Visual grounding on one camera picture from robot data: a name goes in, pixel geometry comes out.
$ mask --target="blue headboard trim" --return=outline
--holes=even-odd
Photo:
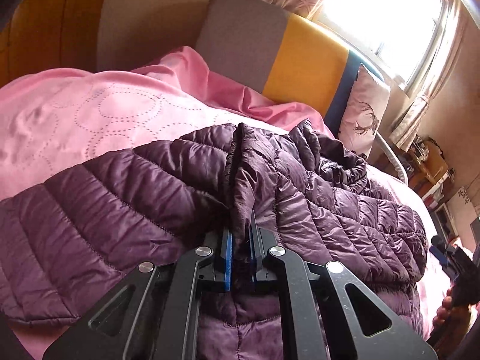
[[[338,84],[337,92],[333,97],[332,103],[323,118],[325,125],[330,129],[332,134],[337,137],[338,130],[340,129],[340,123],[342,121],[342,116],[347,107],[347,102],[349,100],[350,92],[353,87],[353,83],[357,79],[358,70],[360,64],[371,71],[375,76],[383,81],[382,74],[375,68],[363,55],[353,48],[349,49],[349,56],[346,60],[345,69],[343,70],[342,78]]]

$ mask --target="window frame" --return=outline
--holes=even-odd
[[[418,79],[423,77],[428,71],[428,66],[430,66],[433,58],[435,56],[436,50],[441,42],[443,32],[445,31],[446,17],[448,14],[449,2],[448,0],[441,0],[442,7],[440,11],[440,16],[437,20],[434,20],[435,30],[432,33],[430,43],[425,50],[423,57],[418,63],[417,67],[414,69],[413,73],[407,81],[401,78],[397,73],[393,71],[392,68],[388,67],[387,64],[379,57],[375,52],[370,50],[368,47],[365,47],[362,42],[360,42],[353,35],[343,31],[340,26],[334,23],[328,17],[322,15],[322,8],[315,12],[312,17],[312,21],[318,25],[324,26],[335,32],[340,38],[347,42],[351,47],[356,49],[358,52],[366,56],[372,64],[380,69],[383,73],[387,74],[406,94],[411,95],[412,89],[416,88],[418,85]]]

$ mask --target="human hand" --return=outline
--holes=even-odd
[[[433,318],[433,327],[437,328],[445,323],[452,311],[452,288],[448,288],[447,296],[443,298],[442,305],[437,310],[437,315]]]

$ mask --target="window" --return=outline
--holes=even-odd
[[[428,62],[444,12],[444,0],[325,0],[315,20],[395,76],[404,88]]]

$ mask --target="finger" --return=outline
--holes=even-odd
[[[447,310],[450,310],[452,308],[452,297],[445,297],[442,301],[442,306],[445,307]]]
[[[439,317],[434,317],[433,318],[433,325],[435,327],[442,326],[444,323],[445,323],[445,321],[443,319],[440,319]]]
[[[440,307],[440,308],[437,310],[437,317],[439,317],[439,318],[442,319],[442,320],[446,320],[449,315],[450,315],[450,311],[447,310],[447,309],[444,308],[444,307]]]

